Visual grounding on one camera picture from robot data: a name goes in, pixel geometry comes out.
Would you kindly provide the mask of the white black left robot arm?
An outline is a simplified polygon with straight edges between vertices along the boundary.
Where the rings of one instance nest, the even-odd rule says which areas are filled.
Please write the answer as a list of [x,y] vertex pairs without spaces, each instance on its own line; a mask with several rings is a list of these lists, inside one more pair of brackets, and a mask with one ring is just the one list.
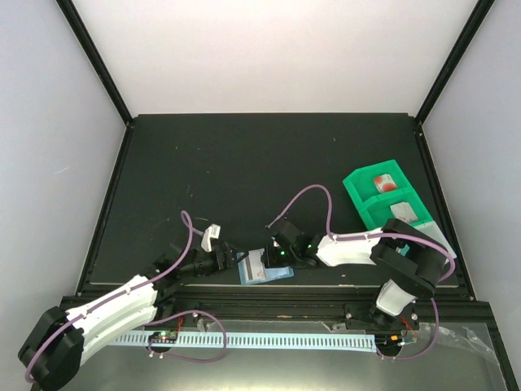
[[48,309],[18,353],[26,381],[43,390],[63,388],[112,340],[137,327],[169,323],[175,313],[173,294],[184,283],[235,268],[247,255],[219,239],[209,252],[186,246],[176,260],[162,255],[94,301],[68,310]]

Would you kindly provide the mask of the blue leather card holder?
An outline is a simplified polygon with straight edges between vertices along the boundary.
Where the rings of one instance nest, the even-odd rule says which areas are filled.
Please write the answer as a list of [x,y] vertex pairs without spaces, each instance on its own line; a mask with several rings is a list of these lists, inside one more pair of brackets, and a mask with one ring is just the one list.
[[249,251],[247,255],[244,253],[239,255],[241,260],[238,263],[238,269],[242,285],[268,283],[280,279],[289,279],[294,276],[294,270],[289,266],[268,268],[263,262],[265,259],[264,249]]

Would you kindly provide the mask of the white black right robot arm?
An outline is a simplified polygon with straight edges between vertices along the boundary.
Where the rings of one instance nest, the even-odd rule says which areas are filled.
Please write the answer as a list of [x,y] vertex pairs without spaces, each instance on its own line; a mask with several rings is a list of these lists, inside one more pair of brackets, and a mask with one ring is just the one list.
[[288,220],[269,229],[261,257],[264,267],[292,269],[372,266],[383,277],[375,299],[349,303],[346,318],[367,331],[398,332],[417,299],[431,299],[439,282],[455,268],[450,251],[440,242],[396,218],[372,231],[310,235]]

